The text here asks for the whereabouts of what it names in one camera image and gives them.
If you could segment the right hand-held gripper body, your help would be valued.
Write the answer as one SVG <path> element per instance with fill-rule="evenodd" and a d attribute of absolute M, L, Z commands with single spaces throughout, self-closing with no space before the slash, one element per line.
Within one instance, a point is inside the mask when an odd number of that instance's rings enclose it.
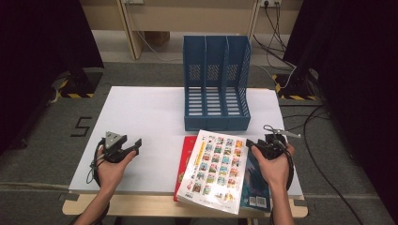
<path fill-rule="evenodd" d="M 265 135 L 265 139 L 259 139 L 256 146 L 266 159 L 278 158 L 286 151 L 286 138 L 299 138 L 299 134 L 292 133 L 279 128 L 273 128 L 270 125 L 264 125 L 264 130 L 270 131 L 270 134 Z"/>

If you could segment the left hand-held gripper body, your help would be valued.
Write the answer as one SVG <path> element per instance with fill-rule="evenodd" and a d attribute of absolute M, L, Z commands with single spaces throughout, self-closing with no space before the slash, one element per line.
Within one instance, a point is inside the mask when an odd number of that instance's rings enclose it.
<path fill-rule="evenodd" d="M 111 131 L 107 131 L 105 133 L 103 154 L 107 161 L 118 163 L 124 158 L 122 149 L 123 144 L 120 142 L 122 136 L 123 135 L 116 134 Z"/>

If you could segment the blue plastic file rack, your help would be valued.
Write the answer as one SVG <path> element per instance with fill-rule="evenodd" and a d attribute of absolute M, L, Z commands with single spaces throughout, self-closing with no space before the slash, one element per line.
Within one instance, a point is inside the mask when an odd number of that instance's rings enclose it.
<path fill-rule="evenodd" d="M 241 131 L 251 120 L 246 98 L 252 48 L 245 36 L 185 36 L 187 131 Z"/>

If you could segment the teal blue book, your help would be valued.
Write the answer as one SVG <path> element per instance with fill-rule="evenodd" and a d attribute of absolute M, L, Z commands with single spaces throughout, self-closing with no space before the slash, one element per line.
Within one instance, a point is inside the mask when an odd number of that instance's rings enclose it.
<path fill-rule="evenodd" d="M 240 200 L 241 209 L 270 211 L 268 183 L 263 178 L 257 159 L 248 152 Z"/>

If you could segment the white picture-grid book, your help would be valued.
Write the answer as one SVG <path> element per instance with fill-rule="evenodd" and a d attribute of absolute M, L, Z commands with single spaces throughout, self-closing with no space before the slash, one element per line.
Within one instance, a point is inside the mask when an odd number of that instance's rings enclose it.
<path fill-rule="evenodd" d="M 245 138 L 200 130 L 177 200 L 237 215 L 247 157 Z"/>

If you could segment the red book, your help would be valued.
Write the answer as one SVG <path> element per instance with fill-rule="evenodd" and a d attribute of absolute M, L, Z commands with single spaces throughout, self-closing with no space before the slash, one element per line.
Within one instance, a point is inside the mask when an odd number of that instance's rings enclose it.
<path fill-rule="evenodd" d="M 180 187 L 181 181 L 183 179 L 184 173 L 187 168 L 187 164 L 190 160 L 191 156 L 191 151 L 193 150 L 193 147 L 195 145 L 197 137 L 196 136 L 186 136 L 184 138 L 183 146 L 182 146 L 182 151 L 181 151 L 181 156 L 180 156 L 180 161 L 179 161 L 179 167 L 178 167 L 178 173 L 176 177 L 176 186 L 175 186 L 175 191 L 174 191 L 174 201 L 177 202 L 177 191 Z"/>

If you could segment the person's right hand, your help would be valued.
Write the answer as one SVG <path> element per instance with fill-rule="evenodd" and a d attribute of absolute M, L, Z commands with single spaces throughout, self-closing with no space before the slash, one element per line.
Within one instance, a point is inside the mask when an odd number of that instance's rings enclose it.
<path fill-rule="evenodd" d="M 267 160 L 263 157 L 260 150 L 252 147 L 252 152 L 258 161 L 263 178 L 271 188 L 286 189 L 289 177 L 289 162 L 286 155 L 280 155 L 273 160 Z"/>

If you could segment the person's left hand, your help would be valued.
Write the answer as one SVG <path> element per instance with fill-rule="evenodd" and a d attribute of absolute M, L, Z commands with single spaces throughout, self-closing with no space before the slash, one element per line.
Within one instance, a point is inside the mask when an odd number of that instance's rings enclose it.
<path fill-rule="evenodd" d="M 134 157 L 135 152 L 132 151 L 118 163 L 111 163 L 105 159 L 100 159 L 97 162 L 99 190 L 115 191 L 123 178 L 127 166 L 131 163 Z"/>

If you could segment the white board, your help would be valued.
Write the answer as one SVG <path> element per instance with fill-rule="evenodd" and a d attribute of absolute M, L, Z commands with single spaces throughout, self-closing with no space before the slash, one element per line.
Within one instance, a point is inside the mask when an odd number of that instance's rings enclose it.
<path fill-rule="evenodd" d="M 98 142 L 107 131 L 126 135 L 125 148 L 143 144 L 125 171 L 117 190 L 122 193 L 172 195 L 184 138 L 185 93 L 182 87 L 114 86 L 99 114 L 69 189 L 88 193 L 99 189 L 87 183 Z"/>

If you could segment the light wooden table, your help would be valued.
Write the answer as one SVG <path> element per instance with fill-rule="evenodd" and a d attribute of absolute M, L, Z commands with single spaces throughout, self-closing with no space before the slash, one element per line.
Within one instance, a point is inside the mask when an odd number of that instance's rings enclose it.
<path fill-rule="evenodd" d="M 79 194 L 76 201 L 65 200 L 62 212 L 79 215 L 94 199 L 95 194 Z M 303 196 L 289 199 L 294 218 L 305 218 L 309 210 Z M 114 195 L 108 211 L 110 216 L 124 217 L 169 217 L 169 218 L 269 218 L 270 213 L 249 209 L 239 210 L 238 215 L 228 214 L 192 203 L 174 202 L 173 196 Z"/>

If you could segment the black stand base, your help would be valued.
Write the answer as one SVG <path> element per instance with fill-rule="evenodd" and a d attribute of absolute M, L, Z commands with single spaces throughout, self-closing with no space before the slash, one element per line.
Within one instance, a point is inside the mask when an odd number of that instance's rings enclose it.
<path fill-rule="evenodd" d="M 310 72 L 297 74 L 295 70 L 289 74 L 274 74 L 277 96 L 281 99 L 316 100 Z"/>
<path fill-rule="evenodd" d="M 85 68 L 82 73 L 70 74 L 58 92 L 62 98 L 92 98 L 103 75 L 102 68 Z"/>

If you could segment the cardboard box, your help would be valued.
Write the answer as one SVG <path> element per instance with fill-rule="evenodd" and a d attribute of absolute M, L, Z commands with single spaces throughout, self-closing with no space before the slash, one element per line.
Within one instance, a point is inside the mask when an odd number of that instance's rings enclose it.
<path fill-rule="evenodd" d="M 145 40 L 151 45 L 160 47 L 170 40 L 170 33 L 163 31 L 145 31 Z"/>

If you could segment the black curtain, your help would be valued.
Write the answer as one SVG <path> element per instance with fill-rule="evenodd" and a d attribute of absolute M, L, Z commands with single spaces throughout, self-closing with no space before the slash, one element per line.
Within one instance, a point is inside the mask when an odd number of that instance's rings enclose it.
<path fill-rule="evenodd" d="M 398 225 L 398 0 L 303 0 L 285 57 L 318 72 L 345 140 Z"/>
<path fill-rule="evenodd" d="M 80 0 L 0 0 L 0 155 L 36 120 L 58 75 L 102 66 Z"/>

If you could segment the beige wooden desk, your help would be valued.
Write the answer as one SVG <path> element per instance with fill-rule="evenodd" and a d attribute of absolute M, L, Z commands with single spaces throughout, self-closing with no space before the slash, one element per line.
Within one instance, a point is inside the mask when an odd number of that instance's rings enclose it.
<path fill-rule="evenodd" d="M 130 57 L 141 57 L 144 31 L 270 34 L 271 23 L 289 35 L 303 0 L 282 0 L 263 10 L 260 0 L 145 0 L 128 5 L 124 0 L 79 0 L 93 30 L 119 30 L 126 35 Z"/>

